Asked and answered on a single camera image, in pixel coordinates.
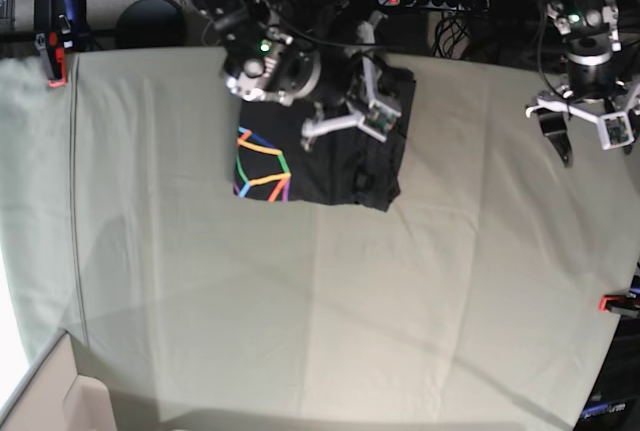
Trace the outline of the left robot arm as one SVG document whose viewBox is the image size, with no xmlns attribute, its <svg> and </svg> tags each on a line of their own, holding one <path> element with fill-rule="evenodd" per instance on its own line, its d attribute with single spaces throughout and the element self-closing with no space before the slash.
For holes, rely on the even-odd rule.
<svg viewBox="0 0 640 431">
<path fill-rule="evenodd" d="M 525 115 L 537 118 L 565 167 L 573 163 L 567 130 L 571 118 L 593 125 L 603 150 L 630 154 L 639 138 L 639 80 L 624 81 L 614 69 L 622 50 L 616 0 L 539 0 L 539 8 L 537 62 L 542 62 L 545 29 L 551 23 L 560 35 L 566 68 L 558 85 L 538 70 L 545 89 Z"/>
</svg>

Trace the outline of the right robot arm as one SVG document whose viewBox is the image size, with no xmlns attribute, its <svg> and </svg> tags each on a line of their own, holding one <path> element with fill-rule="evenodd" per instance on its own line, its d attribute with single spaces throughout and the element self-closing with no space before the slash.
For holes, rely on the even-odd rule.
<svg viewBox="0 0 640 431">
<path fill-rule="evenodd" d="M 355 128 L 385 142 L 402 106 L 390 84 L 387 47 L 376 39 L 385 19 L 358 0 L 192 0 L 226 52 L 222 76 L 246 102 L 315 106 L 301 144 Z"/>
</svg>

